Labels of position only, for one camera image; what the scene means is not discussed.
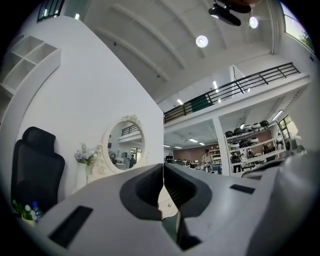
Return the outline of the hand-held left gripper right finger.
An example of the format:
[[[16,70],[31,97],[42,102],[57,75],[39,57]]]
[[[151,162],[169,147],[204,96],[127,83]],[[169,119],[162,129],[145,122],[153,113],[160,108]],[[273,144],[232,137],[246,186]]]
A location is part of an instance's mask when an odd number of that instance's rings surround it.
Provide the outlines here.
[[[245,256],[266,210],[272,177],[261,180],[163,166],[178,208],[177,244],[186,256]]]

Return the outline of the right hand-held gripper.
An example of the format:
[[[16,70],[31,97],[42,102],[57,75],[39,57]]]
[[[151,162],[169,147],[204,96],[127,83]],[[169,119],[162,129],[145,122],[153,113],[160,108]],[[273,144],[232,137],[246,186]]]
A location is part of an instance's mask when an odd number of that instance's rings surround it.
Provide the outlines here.
[[[292,256],[316,207],[316,152],[289,157],[279,166],[266,210],[250,238],[249,256]]]

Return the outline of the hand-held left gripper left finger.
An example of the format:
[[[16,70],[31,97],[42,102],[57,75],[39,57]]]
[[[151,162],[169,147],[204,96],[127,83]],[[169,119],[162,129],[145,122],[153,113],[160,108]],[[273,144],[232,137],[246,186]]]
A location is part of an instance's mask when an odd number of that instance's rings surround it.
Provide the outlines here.
[[[162,224],[161,163],[97,179],[51,208],[38,232],[60,255],[177,256]]]

